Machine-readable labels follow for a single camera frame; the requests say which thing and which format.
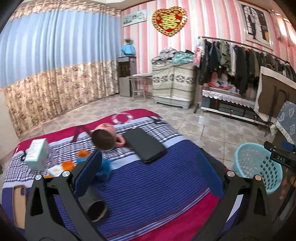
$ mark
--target chinese character decoration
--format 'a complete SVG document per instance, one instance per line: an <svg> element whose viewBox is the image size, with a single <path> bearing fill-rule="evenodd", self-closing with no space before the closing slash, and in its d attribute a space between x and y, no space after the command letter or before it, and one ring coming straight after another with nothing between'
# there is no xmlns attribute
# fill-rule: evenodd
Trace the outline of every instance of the chinese character decoration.
<svg viewBox="0 0 296 241"><path fill-rule="evenodd" d="M183 8L171 7L156 10L152 15L154 27L167 36L178 33L187 21L187 14Z"/></svg>

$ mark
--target picture frame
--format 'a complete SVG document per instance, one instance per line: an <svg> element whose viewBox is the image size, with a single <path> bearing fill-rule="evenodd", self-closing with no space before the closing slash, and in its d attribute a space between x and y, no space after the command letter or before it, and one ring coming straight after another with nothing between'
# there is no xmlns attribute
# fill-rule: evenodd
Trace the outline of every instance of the picture frame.
<svg viewBox="0 0 296 241"><path fill-rule="evenodd" d="M133 12L123 16L123 27L147 21L147 9Z"/></svg>
<svg viewBox="0 0 296 241"><path fill-rule="evenodd" d="M238 1L238 4L244 22L243 32L246 41L260 44L272 50L272 32L268 12L246 2Z"/></svg>

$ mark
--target black tablet case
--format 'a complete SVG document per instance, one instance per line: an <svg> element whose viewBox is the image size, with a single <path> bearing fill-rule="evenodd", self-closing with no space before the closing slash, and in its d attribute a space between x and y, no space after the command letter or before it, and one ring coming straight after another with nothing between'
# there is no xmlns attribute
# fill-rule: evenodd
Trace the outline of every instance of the black tablet case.
<svg viewBox="0 0 296 241"><path fill-rule="evenodd" d="M128 130L123 137L143 162L155 161L166 153L165 146L141 128Z"/></svg>

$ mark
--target small orange ball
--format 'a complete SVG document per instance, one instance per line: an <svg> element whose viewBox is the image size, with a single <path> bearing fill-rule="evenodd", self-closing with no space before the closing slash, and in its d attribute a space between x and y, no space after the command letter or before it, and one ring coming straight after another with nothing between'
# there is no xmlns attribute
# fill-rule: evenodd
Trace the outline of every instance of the small orange ball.
<svg viewBox="0 0 296 241"><path fill-rule="evenodd" d="M72 171L74 169L74 164L72 161L64 161L61 165L65 171Z"/></svg>
<svg viewBox="0 0 296 241"><path fill-rule="evenodd" d="M86 156L88 156L89 154L90 154L90 152L87 151L87 150L84 150L84 149L81 149L81 150L79 150L79 151L77 152L77 155L78 155L79 157L86 157Z"/></svg>
<svg viewBox="0 0 296 241"><path fill-rule="evenodd" d="M48 175L46 175L46 176L44 176L44 178L52 178L53 176L52 175L50 175L50 174L48 174Z"/></svg>

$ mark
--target laundry basket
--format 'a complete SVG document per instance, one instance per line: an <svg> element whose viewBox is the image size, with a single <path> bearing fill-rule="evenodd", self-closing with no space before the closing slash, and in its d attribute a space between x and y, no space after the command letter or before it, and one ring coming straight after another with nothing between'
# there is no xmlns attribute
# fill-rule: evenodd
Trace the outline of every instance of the laundry basket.
<svg viewBox="0 0 296 241"><path fill-rule="evenodd" d="M267 194L273 193L281 184L283 171L281 165L269 159L270 152L257 143L244 143L234 154L232 170L240 177L262 177Z"/></svg>

